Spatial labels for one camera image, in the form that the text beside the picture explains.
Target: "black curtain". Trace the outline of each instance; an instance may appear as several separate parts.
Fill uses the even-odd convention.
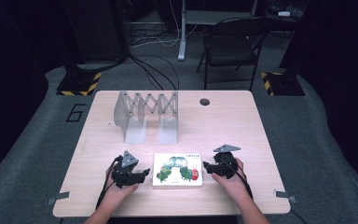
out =
[[[60,0],[0,0],[0,162],[44,100],[46,72],[62,66],[48,37],[47,16],[60,21],[63,32],[57,35],[82,63]]]
[[[311,0],[281,67],[318,92],[330,131],[358,173],[358,1]]]

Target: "wooden table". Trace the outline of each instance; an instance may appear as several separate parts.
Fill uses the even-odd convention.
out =
[[[128,91],[157,95],[171,91]],[[148,118],[144,144],[124,144],[122,132],[113,120],[119,91],[99,91],[69,165],[60,192],[69,198],[58,200],[56,217],[89,217],[95,210],[103,187],[104,172],[118,155],[128,150],[139,159],[136,171],[151,168],[140,187],[114,213],[115,217],[224,216],[238,215],[239,209],[202,168],[203,186],[197,189],[153,189],[155,153],[199,153],[214,164],[215,148],[224,144],[241,147],[234,157],[244,163],[244,171],[264,214],[290,211],[287,199],[277,198],[274,190],[285,191],[269,146],[269,140],[249,91],[179,91],[178,144],[158,143],[158,116]],[[210,100],[201,105],[200,99]]]

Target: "metal chair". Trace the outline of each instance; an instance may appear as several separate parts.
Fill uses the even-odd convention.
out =
[[[203,38],[204,52],[197,68],[198,73],[201,65],[205,64],[204,89],[207,90],[209,83],[208,66],[237,66],[235,69],[237,71],[243,65],[253,65],[251,78],[229,80],[251,81],[249,87],[251,91],[263,41],[270,30],[271,23],[264,17],[234,18],[214,25],[210,33]]]

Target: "book cover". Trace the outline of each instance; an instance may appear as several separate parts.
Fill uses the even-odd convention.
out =
[[[153,187],[169,189],[200,186],[202,186],[200,154],[155,154]]]

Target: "metal bracket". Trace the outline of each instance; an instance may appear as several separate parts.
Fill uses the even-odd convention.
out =
[[[283,192],[283,191],[277,191],[276,189],[274,190],[274,194],[277,198],[286,198],[288,199],[291,203],[296,203],[297,202],[297,198],[295,196],[289,196],[289,194],[287,192]]]
[[[236,151],[236,150],[241,150],[241,148],[224,144],[221,147],[214,149],[213,151],[214,152],[229,152],[229,151]]]
[[[54,198],[49,198],[46,200],[46,205],[53,205],[57,200],[69,198],[69,191],[62,192],[57,194]]]
[[[135,163],[138,163],[138,159],[136,159],[134,156],[132,156],[132,154],[130,154],[130,152],[125,151],[124,152],[124,157],[123,157],[123,161],[121,162],[121,167],[128,167],[131,166]]]
[[[158,142],[176,144],[178,137],[178,92],[173,91],[168,99],[159,94],[158,99],[148,93],[145,98],[135,93],[131,98],[126,91],[121,91],[116,102],[114,121],[123,132],[127,144],[142,144],[146,139],[147,118],[145,110],[155,114],[158,110]]]

